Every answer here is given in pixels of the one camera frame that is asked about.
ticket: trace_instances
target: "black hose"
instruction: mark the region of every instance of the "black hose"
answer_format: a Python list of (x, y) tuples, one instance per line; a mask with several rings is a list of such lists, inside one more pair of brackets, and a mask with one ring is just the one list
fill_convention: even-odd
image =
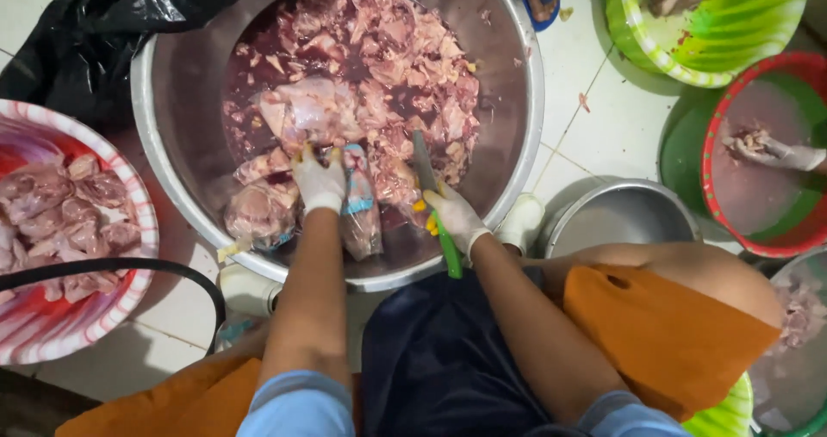
[(77, 274), (97, 273), (99, 271), (115, 272), (121, 269), (149, 269), (161, 273), (172, 273), (183, 276), (200, 285), (212, 299), (215, 307), (215, 330), (212, 333), (212, 342), (207, 348), (207, 356), (215, 353), (215, 333), (227, 319), (227, 309), (224, 306), (224, 296), (204, 274), (183, 264), (151, 259), (147, 257), (103, 257), (100, 259), (86, 259), (72, 263), (59, 263), (50, 266), (26, 269), (19, 273), (0, 276), (0, 291), (11, 290), (24, 285), (48, 281), (57, 277), (76, 276)]

